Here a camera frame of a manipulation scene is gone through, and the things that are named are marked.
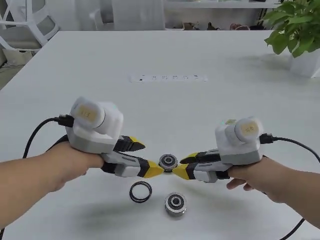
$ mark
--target floor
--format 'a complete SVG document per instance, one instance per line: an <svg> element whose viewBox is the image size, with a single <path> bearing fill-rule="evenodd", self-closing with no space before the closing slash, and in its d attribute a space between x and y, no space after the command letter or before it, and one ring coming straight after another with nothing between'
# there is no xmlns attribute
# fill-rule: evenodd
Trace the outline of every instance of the floor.
<svg viewBox="0 0 320 240"><path fill-rule="evenodd" d="M22 66L0 68L0 90L22 69Z"/></svg>

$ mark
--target human hand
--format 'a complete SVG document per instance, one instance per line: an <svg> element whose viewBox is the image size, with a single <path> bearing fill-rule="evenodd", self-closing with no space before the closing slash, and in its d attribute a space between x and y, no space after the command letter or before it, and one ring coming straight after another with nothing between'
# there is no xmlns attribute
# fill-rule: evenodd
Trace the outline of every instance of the human hand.
<svg viewBox="0 0 320 240"><path fill-rule="evenodd" d="M43 154L52 171L56 184L52 192L61 189L66 182L83 176L90 168L102 168L104 161L98 154L78 151L68 142L62 142Z"/></svg>
<svg viewBox="0 0 320 240"><path fill-rule="evenodd" d="M244 185L245 191L256 189L265 193L272 201L282 203L283 189L293 171L295 170L264 156L260 162L230 168L228 174L233 179L226 187L231 190Z"/></svg>

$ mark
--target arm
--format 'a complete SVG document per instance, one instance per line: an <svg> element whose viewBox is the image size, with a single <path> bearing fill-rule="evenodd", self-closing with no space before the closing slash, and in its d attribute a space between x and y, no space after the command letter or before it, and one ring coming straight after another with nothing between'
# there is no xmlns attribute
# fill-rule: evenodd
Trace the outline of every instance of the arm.
<svg viewBox="0 0 320 240"><path fill-rule="evenodd" d="M234 166L229 170L234 179L228 189L243 185L245 191L257 189L277 203L285 203L309 223L320 228L320 174L298 171L263 157L249 166Z"/></svg>
<svg viewBox="0 0 320 240"><path fill-rule="evenodd" d="M65 142L39 156L0 163L0 228L18 219L46 194L102 165L100 156L77 151Z"/></svg>

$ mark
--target metal bearing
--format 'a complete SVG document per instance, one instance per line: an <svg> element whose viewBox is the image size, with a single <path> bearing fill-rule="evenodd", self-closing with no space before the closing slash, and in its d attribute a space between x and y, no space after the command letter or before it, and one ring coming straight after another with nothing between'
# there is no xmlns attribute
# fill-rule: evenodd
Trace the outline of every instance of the metal bearing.
<svg viewBox="0 0 320 240"><path fill-rule="evenodd" d="M166 173L171 173L172 169L178 166L178 160L172 154L164 154L160 157L159 166L162 167Z"/></svg>
<svg viewBox="0 0 320 240"><path fill-rule="evenodd" d="M186 198L177 192L170 193L164 200L164 208L172 217L181 217L187 210Z"/></svg>

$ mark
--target tabletop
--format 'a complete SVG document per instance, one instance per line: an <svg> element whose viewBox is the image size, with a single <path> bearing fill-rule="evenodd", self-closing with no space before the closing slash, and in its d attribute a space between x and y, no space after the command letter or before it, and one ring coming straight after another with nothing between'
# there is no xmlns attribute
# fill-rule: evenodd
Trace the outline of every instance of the tabletop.
<svg viewBox="0 0 320 240"><path fill-rule="evenodd" d="M124 115L123 135L146 144L136 156L181 159L216 147L215 127L230 118L258 117L265 132L298 140L320 152L320 81L288 71L289 55L277 56L264 39L269 31L59 32L0 91L0 159L20 158L34 128L68 114L85 96L112 101ZM207 81L130 81L130 76L206 76ZM43 153L65 134L48 124L31 145ZM306 150L277 142L264 154L289 167L319 172ZM300 216L258 191L227 190L162 174L147 179L151 198L129 198L140 178L93 169L50 193L10 225L4 240L277 240ZM170 218L164 200L185 196L187 211ZM309 223L291 240L320 239Z"/></svg>

